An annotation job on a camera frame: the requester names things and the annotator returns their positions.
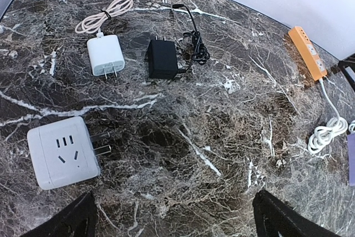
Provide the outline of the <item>white cube adapter with sticker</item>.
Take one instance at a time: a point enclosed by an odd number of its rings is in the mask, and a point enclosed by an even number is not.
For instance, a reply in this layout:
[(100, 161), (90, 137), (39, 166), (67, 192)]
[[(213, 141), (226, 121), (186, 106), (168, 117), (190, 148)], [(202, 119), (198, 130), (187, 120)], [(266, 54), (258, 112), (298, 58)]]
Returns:
[(30, 129), (27, 142), (39, 187), (51, 190), (99, 176), (97, 156), (110, 153), (111, 146), (93, 143), (107, 138), (109, 132), (90, 135), (82, 117)]

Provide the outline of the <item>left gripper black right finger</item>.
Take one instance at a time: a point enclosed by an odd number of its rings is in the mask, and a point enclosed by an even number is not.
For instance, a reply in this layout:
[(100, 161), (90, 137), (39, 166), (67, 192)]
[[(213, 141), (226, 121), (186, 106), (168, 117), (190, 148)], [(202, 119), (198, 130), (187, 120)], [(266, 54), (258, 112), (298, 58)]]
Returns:
[(267, 190), (256, 193), (252, 205), (258, 236), (336, 236), (302, 217)]

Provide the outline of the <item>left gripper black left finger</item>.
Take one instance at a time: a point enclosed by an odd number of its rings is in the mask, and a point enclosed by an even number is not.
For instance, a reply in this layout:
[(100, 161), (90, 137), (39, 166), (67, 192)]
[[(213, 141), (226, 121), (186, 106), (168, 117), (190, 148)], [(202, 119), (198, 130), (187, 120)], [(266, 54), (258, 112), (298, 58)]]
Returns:
[(94, 195), (88, 192), (23, 236), (95, 236), (97, 218)]

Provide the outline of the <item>white USB charger with cable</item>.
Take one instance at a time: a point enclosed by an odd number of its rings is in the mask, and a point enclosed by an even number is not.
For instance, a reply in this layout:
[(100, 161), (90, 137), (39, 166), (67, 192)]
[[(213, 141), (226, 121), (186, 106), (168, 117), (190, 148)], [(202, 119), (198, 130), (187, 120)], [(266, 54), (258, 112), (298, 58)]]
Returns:
[(75, 26), (77, 34), (95, 34), (87, 41), (88, 56), (95, 77), (117, 75), (124, 69), (125, 59), (117, 35), (105, 35), (102, 25), (115, 17), (130, 11), (134, 0), (113, 0), (105, 10), (84, 18)]

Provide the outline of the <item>orange power strip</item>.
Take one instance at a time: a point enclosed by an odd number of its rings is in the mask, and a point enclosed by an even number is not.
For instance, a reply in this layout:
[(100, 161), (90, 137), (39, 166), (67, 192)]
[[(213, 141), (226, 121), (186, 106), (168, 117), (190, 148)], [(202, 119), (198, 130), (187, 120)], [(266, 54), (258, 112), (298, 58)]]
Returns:
[(326, 66), (302, 27), (295, 26), (288, 35), (300, 53), (314, 81), (323, 80), (327, 75)]

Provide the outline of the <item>purple power strip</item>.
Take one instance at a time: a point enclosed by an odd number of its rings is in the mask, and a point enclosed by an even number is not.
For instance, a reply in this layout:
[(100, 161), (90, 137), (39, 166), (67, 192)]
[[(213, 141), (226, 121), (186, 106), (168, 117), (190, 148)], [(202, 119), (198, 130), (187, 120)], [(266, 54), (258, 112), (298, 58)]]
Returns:
[(349, 160), (349, 185), (355, 185), (355, 134), (347, 135)]

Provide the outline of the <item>black adapter with thin cable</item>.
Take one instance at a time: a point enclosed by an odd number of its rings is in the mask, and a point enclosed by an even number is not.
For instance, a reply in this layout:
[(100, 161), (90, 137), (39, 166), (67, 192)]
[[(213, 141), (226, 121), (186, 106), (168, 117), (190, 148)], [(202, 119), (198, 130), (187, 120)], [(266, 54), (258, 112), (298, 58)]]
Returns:
[(191, 18), (194, 29), (191, 32), (185, 32), (183, 37), (191, 39), (192, 55), (187, 67), (179, 68), (175, 43), (165, 39), (152, 39), (146, 52), (149, 78), (151, 79), (173, 79), (178, 74), (186, 73), (194, 62), (204, 65), (210, 59), (210, 53), (202, 40), (190, 9), (184, 4), (173, 4), (172, 8), (185, 8)]

